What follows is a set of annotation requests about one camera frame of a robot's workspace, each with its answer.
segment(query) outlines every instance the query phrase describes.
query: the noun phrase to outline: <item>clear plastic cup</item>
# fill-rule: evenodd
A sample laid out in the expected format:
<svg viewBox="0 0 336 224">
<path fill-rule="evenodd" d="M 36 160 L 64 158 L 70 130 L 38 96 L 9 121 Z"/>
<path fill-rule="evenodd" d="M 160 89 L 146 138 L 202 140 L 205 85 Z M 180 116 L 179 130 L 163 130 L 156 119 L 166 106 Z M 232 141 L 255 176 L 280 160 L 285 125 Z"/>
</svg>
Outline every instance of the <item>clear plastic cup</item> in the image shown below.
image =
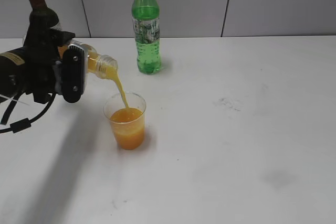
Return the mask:
<svg viewBox="0 0 336 224">
<path fill-rule="evenodd" d="M 104 115 L 109 120 L 113 135 L 119 146 L 126 150 L 133 150 L 139 147 L 145 135 L 145 110 L 146 102 L 138 94 L 125 92 L 127 102 L 130 108 L 136 108 L 142 114 L 130 122 L 116 122 L 112 116 L 119 110 L 125 109 L 121 94 L 115 94 L 109 98 L 104 106 Z"/>
</svg>

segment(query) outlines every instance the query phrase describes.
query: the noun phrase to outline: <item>green soda bottle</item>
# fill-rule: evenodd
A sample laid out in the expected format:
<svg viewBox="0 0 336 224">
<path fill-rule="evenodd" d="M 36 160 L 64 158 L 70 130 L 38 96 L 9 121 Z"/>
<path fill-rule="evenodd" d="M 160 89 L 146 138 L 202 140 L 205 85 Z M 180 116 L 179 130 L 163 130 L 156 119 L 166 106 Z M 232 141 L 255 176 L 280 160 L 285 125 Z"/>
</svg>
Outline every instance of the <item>green soda bottle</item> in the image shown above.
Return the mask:
<svg viewBox="0 0 336 224">
<path fill-rule="evenodd" d="M 138 50 L 138 69 L 153 74 L 160 70 L 160 9 L 156 0 L 134 0 L 133 28 Z"/>
</svg>

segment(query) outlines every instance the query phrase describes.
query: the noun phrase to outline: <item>juice stream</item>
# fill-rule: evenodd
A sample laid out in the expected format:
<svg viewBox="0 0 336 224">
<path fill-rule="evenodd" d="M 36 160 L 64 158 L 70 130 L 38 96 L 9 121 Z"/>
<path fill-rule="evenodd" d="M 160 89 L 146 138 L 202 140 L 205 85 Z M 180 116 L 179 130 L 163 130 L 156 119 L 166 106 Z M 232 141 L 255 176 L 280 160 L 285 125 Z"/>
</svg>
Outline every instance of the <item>juice stream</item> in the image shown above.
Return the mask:
<svg viewBox="0 0 336 224">
<path fill-rule="evenodd" d="M 88 69 L 91 73 L 98 72 L 99 77 L 102 79 L 109 79 L 116 83 L 117 88 L 121 94 L 121 98 L 127 110 L 129 110 L 129 106 L 126 100 L 125 92 L 122 88 L 120 79 L 118 77 L 118 66 L 113 64 L 108 64 L 108 62 L 100 62 L 98 60 L 99 57 L 103 57 L 99 55 L 93 47 L 90 45 L 85 44 L 89 48 L 89 62 L 88 62 Z"/>
</svg>

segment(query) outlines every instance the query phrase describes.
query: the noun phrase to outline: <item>table surface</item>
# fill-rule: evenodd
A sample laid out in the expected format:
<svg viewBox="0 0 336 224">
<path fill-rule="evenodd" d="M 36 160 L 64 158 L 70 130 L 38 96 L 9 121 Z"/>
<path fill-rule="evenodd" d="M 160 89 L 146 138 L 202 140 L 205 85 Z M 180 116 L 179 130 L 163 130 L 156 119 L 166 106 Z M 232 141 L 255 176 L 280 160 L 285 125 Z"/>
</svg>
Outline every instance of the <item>table surface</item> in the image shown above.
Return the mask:
<svg viewBox="0 0 336 224">
<path fill-rule="evenodd" d="M 102 116 L 117 88 L 90 75 L 78 103 L 0 135 L 0 223 L 334 224 L 335 40 L 162 39 L 146 76 L 133 39 L 83 39 L 146 99 L 145 143 L 117 147 Z M 11 122 L 43 108 L 22 101 Z"/>
</svg>

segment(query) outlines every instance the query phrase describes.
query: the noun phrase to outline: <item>bottle label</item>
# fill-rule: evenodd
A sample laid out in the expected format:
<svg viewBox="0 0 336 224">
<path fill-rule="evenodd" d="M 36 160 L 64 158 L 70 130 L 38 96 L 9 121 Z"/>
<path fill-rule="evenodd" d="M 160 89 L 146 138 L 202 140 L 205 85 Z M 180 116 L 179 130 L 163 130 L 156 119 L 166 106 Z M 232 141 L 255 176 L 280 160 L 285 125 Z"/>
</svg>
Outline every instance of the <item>bottle label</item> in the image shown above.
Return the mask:
<svg viewBox="0 0 336 224">
<path fill-rule="evenodd" d="M 61 23 L 58 22 L 56 25 L 52 26 L 50 29 L 62 31 Z"/>
<path fill-rule="evenodd" d="M 18 66 L 25 63 L 25 61 L 20 56 L 15 55 L 12 52 L 3 52 L 2 54 L 0 54 L 0 56 L 6 57 L 7 59 L 11 60 L 12 62 L 14 62 L 14 64 Z"/>
<path fill-rule="evenodd" d="M 160 39 L 159 18 L 152 20 L 133 19 L 135 40 L 142 44 L 151 44 Z"/>
</svg>

